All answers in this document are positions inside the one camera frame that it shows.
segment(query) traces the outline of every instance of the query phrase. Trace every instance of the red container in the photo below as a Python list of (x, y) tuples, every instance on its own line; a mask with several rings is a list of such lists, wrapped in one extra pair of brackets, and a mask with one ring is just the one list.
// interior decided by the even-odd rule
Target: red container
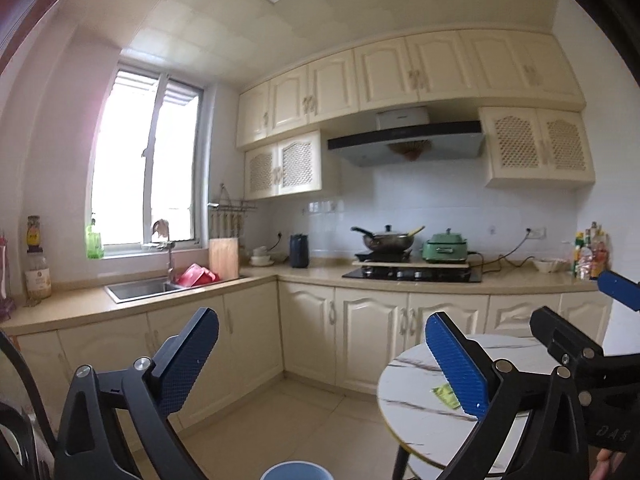
[(220, 276), (215, 272), (211, 272), (206, 267), (201, 267), (198, 264), (193, 264), (184, 274), (178, 278), (178, 285), (180, 286), (198, 286), (207, 285), (207, 283), (215, 283), (220, 281)]

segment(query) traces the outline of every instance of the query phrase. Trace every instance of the ceiling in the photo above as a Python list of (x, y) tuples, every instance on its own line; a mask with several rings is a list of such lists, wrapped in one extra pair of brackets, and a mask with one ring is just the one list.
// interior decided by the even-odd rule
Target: ceiling
[(393, 30), (499, 22), (551, 29), (557, 0), (63, 0), (124, 56), (236, 88)]

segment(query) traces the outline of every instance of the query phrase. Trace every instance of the round table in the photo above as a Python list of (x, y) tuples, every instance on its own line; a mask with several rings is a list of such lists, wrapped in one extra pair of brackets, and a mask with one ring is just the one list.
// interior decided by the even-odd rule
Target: round table
[[(558, 362), (535, 338), (503, 335), (468, 337), (478, 341), (492, 360), (507, 359), (523, 372), (548, 374), (558, 366)], [(420, 459), (416, 461), (412, 457), (410, 466), (422, 480), (437, 478), (478, 421), (462, 408), (448, 408), (431, 391), (446, 382), (425, 343), (400, 354), (382, 372), (378, 383), (378, 406), (387, 427), (400, 444), (395, 478), (404, 474), (409, 454)], [(527, 413), (516, 417), (488, 476), (503, 475), (526, 421)]]

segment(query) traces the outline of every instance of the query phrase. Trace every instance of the window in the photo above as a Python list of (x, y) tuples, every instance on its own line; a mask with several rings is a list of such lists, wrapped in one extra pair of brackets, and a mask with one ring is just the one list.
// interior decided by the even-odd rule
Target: window
[(201, 100), (202, 90), (167, 74), (118, 70), (98, 131), (91, 193), (107, 251), (151, 242), (160, 218), (169, 222), (172, 240), (197, 244), (193, 171)]

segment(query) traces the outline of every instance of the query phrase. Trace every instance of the gas stove burner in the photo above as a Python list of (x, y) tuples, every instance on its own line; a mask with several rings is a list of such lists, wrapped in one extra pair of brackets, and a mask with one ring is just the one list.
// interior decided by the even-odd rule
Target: gas stove burner
[(364, 280), (387, 280), (393, 282), (440, 282), (440, 283), (479, 283), (482, 272), (479, 268), (429, 268), (429, 267), (396, 267), (362, 266), (347, 272), (343, 278), (360, 278)]
[(402, 264), (409, 261), (411, 249), (404, 253), (359, 253), (356, 258), (359, 262), (379, 262), (384, 264)]

